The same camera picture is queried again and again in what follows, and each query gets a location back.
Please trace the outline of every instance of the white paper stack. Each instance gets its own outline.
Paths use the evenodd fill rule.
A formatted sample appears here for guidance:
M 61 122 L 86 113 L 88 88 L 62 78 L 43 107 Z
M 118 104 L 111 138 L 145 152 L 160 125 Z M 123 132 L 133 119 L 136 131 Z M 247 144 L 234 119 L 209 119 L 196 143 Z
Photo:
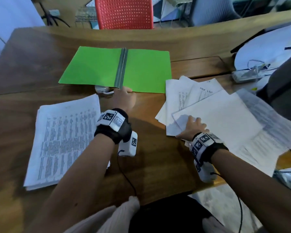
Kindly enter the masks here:
M 94 138 L 99 116 L 96 94 L 39 108 L 24 183 L 27 190 L 59 182 Z
M 216 79 L 166 81 L 166 102 L 155 117 L 166 125 L 166 135 L 181 133 L 189 115 L 200 117 L 232 153 L 269 176 L 278 156 L 291 148 L 291 121 L 244 89 L 229 95 Z

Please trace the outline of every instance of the red chair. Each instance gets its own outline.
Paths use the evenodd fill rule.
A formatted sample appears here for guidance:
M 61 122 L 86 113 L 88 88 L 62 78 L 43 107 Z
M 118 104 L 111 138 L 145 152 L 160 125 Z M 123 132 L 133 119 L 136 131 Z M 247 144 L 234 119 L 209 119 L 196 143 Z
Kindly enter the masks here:
M 99 29 L 153 29 L 152 0 L 95 0 Z

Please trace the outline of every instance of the green folder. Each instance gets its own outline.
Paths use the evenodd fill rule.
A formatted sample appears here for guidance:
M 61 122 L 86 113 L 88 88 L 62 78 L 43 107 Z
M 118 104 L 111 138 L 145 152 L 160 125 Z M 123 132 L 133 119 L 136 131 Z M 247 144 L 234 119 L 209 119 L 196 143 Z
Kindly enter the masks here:
M 126 86 L 135 92 L 165 93 L 168 79 L 168 51 L 80 46 L 59 83 Z

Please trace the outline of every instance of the wooden table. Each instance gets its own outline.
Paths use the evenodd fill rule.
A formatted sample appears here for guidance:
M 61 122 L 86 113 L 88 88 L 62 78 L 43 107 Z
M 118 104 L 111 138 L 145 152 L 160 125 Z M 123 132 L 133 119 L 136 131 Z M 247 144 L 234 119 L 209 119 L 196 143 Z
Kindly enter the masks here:
M 231 62 L 226 61 L 229 50 L 264 27 L 290 20 L 291 11 L 289 15 L 271 13 L 198 28 L 15 30 L 0 56 L 0 232 L 21 232 L 54 188 L 31 192 L 23 188 L 39 107 L 95 93 L 92 85 L 58 84 L 79 46 L 169 50 L 174 78 L 181 74 L 205 77 L 232 70 L 231 65 L 222 64 L 217 57 L 205 57 L 220 56 L 225 62 Z M 197 64 L 208 66 L 202 68 Z M 228 91 L 233 90 L 228 76 L 217 76 L 217 79 Z M 130 115 L 132 128 L 138 133 L 137 154 L 134 158 L 120 158 L 141 204 L 213 186 L 199 180 L 187 148 L 181 141 L 167 137 L 165 127 L 155 120 L 164 101 L 163 94 L 137 94 L 136 106 Z M 109 108 L 107 98 L 100 98 L 100 103 L 102 111 Z M 115 158 L 116 153 L 98 190 L 93 212 L 119 205 L 133 194 L 115 165 Z M 278 167 L 291 167 L 291 153 L 280 157 Z

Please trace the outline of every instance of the forearm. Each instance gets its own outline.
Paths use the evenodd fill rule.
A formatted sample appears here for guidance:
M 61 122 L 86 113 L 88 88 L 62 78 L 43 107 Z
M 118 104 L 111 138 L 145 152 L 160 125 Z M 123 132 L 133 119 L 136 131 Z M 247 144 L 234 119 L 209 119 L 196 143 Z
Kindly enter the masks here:
M 252 165 L 219 149 L 212 164 L 271 232 L 291 232 L 291 191 Z
M 64 232 L 88 217 L 113 149 L 111 138 L 97 134 L 55 187 L 28 232 Z

